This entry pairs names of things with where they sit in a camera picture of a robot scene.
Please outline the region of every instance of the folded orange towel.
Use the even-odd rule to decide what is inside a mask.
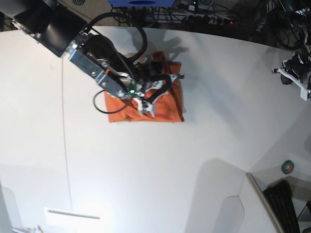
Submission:
[[[152,54],[155,62],[162,62],[166,74],[179,74],[181,65],[168,63],[163,52],[155,52]],[[156,90],[152,89],[146,93],[149,98]],[[104,93],[105,102],[108,112],[113,112],[122,108],[128,100],[120,100]],[[172,82],[171,88],[167,95],[161,96],[155,102],[155,117],[151,114],[143,114],[142,116],[137,111],[137,103],[132,100],[131,104],[124,110],[108,115],[109,122],[117,121],[158,121],[158,122],[183,122],[182,100],[178,80]]]

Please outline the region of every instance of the white table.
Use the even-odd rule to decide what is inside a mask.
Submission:
[[[98,30],[123,54],[139,48],[134,29]],[[163,50],[182,62],[185,122],[108,123],[92,106],[99,87],[64,61],[73,209],[102,212],[107,232],[211,233],[222,201],[240,193],[245,173],[302,114],[310,116],[310,102],[271,73],[290,52],[213,35],[146,32],[147,52]],[[253,229],[252,221],[243,225],[243,232]]]
[[[98,30],[122,53],[139,47],[133,29]],[[90,77],[21,32],[0,33],[7,51],[0,56],[0,180],[16,197],[21,224],[67,232],[46,225],[43,207],[70,210],[72,202],[76,212],[104,216],[102,232],[215,233],[223,200],[240,196],[247,216],[240,233],[275,232],[244,178],[288,157],[284,135],[303,141],[311,129],[310,102],[271,74],[291,53],[212,35],[146,32],[148,52],[164,50],[183,64],[184,123],[109,124],[92,105],[100,88]],[[302,156],[297,172],[308,175]],[[261,224],[254,228],[255,218]]]

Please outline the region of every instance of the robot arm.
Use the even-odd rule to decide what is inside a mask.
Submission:
[[[141,114],[154,114],[154,102],[170,88],[171,81],[183,77],[163,74],[162,64],[153,62],[151,57],[146,57],[142,63],[135,63],[146,51],[147,36],[139,25],[125,15],[105,13],[87,24],[55,0],[2,0],[0,11],[10,16],[17,28],[56,56],[69,53],[69,60],[110,95],[121,100],[130,98],[122,109],[112,113],[101,111],[103,113],[119,112],[134,99],[140,106]],[[124,18],[138,29],[142,37],[142,47],[136,55],[124,57],[107,37],[92,28],[96,22],[106,17]],[[158,86],[158,90],[146,99],[145,92],[164,80],[166,83]]]

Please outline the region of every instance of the orange cloth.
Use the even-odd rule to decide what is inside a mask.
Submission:
[[[166,74],[179,74],[181,65],[180,64],[169,64],[163,52],[155,52],[152,54],[155,62],[162,62],[164,71]],[[149,98],[156,90],[152,89],[146,93],[146,98]],[[124,103],[128,100],[120,100],[119,98],[114,98],[108,95],[106,92],[105,102],[108,112],[116,111],[124,106]],[[109,114],[109,122],[117,121],[158,121],[158,122],[183,122],[182,114],[182,100],[180,87],[178,80],[172,82],[171,88],[168,90],[167,95],[161,96],[155,102],[155,117],[152,117],[150,113],[143,114],[140,116],[137,111],[137,103],[132,100],[131,104],[127,106],[124,110]]]

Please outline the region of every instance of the blue box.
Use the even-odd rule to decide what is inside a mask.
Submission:
[[[109,0],[113,7],[161,6],[171,7],[180,0]]]

